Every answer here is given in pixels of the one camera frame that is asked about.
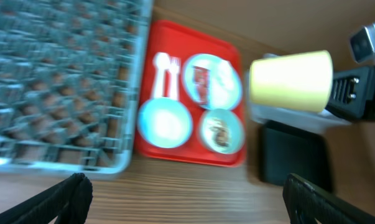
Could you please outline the food scraps and rice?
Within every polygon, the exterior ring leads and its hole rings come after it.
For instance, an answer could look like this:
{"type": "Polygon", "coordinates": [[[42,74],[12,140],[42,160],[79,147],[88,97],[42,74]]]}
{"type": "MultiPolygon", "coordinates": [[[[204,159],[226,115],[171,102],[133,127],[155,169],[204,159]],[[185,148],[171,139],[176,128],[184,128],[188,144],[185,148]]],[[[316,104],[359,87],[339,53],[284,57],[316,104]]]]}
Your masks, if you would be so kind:
{"type": "Polygon", "coordinates": [[[213,118],[208,121],[209,129],[212,132],[212,139],[219,147],[228,147],[230,142],[229,128],[222,119],[213,118]]]}

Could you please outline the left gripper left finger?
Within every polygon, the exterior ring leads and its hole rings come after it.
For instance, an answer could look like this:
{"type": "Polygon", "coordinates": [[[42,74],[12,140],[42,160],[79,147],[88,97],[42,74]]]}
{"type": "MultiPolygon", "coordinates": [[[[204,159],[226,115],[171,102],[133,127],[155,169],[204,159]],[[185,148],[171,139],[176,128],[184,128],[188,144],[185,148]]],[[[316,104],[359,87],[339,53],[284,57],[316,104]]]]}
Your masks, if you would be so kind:
{"type": "Polygon", "coordinates": [[[74,173],[51,188],[0,213],[0,224],[84,224],[93,200],[93,185],[74,173]]]}

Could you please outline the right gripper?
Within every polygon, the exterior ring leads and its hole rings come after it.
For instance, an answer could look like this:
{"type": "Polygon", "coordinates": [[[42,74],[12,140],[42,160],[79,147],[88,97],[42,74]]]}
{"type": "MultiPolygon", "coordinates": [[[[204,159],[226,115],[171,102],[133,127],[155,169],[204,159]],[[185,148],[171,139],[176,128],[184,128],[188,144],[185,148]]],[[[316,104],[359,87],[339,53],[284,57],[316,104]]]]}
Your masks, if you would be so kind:
{"type": "Polygon", "coordinates": [[[375,65],[335,72],[326,110],[349,121],[375,120],[375,65]]]}

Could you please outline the green bowl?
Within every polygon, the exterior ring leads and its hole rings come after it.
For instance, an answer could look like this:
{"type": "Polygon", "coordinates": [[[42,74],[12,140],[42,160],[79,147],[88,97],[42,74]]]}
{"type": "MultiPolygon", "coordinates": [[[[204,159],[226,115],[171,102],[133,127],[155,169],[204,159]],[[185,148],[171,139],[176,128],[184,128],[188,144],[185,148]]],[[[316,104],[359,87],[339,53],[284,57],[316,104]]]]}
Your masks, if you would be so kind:
{"type": "Polygon", "coordinates": [[[244,127],[230,110],[205,111],[200,118],[198,135],[203,145],[217,154],[232,155],[244,144],[244,127]]]}

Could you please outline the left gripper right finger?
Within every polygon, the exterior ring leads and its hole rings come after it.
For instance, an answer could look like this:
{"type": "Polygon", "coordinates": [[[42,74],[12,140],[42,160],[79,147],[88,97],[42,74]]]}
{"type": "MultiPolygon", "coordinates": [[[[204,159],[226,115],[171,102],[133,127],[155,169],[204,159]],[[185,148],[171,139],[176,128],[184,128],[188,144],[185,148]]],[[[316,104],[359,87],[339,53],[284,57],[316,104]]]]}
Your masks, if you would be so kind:
{"type": "Polygon", "coordinates": [[[283,199],[293,224],[375,224],[375,217],[297,174],[289,174],[283,199]]]}

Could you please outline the white plastic spoon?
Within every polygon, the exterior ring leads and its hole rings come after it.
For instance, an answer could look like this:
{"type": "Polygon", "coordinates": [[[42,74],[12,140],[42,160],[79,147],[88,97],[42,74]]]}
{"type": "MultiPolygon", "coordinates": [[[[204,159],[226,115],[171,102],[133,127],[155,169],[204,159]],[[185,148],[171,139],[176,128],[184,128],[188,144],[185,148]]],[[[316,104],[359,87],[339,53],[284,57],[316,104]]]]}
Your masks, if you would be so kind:
{"type": "Polygon", "coordinates": [[[155,67],[155,78],[151,97],[161,98],[164,92],[165,72],[170,66],[169,55],[165,52],[157,52],[153,59],[153,64],[155,67]]]}

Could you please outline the light blue bowl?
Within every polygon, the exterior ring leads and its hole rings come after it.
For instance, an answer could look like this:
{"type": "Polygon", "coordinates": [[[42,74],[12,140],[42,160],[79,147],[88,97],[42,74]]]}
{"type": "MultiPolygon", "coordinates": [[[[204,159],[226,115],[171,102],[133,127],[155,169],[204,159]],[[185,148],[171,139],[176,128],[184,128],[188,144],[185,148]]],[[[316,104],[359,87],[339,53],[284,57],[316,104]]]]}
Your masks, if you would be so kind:
{"type": "Polygon", "coordinates": [[[171,149],[185,144],[192,135],[190,112],[179,101],[170,98],[150,99],[139,108],[139,134],[149,144],[171,149]]]}

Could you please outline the yellow plastic cup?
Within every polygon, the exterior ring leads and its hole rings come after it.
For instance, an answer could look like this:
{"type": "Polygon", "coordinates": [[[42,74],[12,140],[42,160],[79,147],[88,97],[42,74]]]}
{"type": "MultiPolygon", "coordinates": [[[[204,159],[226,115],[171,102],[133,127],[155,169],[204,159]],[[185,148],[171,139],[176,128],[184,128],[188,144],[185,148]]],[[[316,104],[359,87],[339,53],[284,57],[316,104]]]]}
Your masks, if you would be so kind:
{"type": "Polygon", "coordinates": [[[249,71],[249,99],[258,105],[319,113],[328,103],[333,62],[326,50],[262,58],[249,71]]]}

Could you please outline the red snack wrapper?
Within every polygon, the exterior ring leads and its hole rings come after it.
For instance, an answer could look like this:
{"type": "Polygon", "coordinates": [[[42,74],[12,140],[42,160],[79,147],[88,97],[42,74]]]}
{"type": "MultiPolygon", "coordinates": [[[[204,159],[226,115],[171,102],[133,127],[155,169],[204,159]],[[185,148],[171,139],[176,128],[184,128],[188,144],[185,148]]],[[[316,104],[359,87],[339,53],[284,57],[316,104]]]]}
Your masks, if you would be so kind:
{"type": "Polygon", "coordinates": [[[208,104],[209,70],[203,67],[193,67],[193,82],[199,97],[199,104],[208,104]]]}

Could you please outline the white napkin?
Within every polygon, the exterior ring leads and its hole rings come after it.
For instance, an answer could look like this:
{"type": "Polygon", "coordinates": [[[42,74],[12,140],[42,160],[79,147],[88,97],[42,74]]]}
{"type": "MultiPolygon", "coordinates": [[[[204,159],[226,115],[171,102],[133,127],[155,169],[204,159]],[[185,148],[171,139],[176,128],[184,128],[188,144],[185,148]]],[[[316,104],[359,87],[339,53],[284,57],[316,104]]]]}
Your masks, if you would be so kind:
{"type": "Polygon", "coordinates": [[[230,62],[221,59],[217,65],[216,79],[226,91],[232,91],[234,88],[233,74],[233,67],[230,62]]]}

